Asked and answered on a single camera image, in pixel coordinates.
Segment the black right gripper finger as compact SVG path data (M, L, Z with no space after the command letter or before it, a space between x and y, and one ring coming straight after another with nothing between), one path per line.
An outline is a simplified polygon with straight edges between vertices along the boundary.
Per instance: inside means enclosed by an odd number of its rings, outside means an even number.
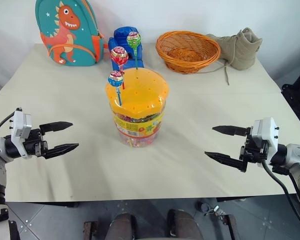
M229 136L243 136L245 137L249 133L249 128L246 127L238 127L232 125L219 125L212 127L212 130L217 131L221 134L229 135Z
M208 157L217 161L220 164L236 168L241 172L245 173L247 170L248 163L243 160L233 159L229 155L218 153L218 152L204 152Z

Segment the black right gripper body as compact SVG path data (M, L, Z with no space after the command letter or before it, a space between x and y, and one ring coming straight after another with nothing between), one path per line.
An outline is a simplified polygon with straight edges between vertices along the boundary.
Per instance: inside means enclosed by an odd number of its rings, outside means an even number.
M251 135L252 127L246 129L245 145L240 149L239 159L242 167L247 167L248 163L261 164L268 158L269 143L267 140L254 139Z

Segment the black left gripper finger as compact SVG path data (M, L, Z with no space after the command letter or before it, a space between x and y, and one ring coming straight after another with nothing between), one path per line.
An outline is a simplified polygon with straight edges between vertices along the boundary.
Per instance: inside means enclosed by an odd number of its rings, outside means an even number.
M43 157L45 159L50 159L50 158L62 156L64 154L74 150L78 146L79 146L78 143L65 143L65 144L57 145L52 149L48 149L44 153Z
M65 130L71 127L73 124L67 121L57 121L46 124L41 124L39 126L41 135L44 136L47 132L57 132Z

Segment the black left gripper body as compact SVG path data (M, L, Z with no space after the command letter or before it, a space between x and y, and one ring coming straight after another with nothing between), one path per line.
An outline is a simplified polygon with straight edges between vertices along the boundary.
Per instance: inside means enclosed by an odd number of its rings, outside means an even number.
M28 155L36 157L45 157L48 151L47 141L44 140L39 128L30 131L28 138L23 142L23 146Z

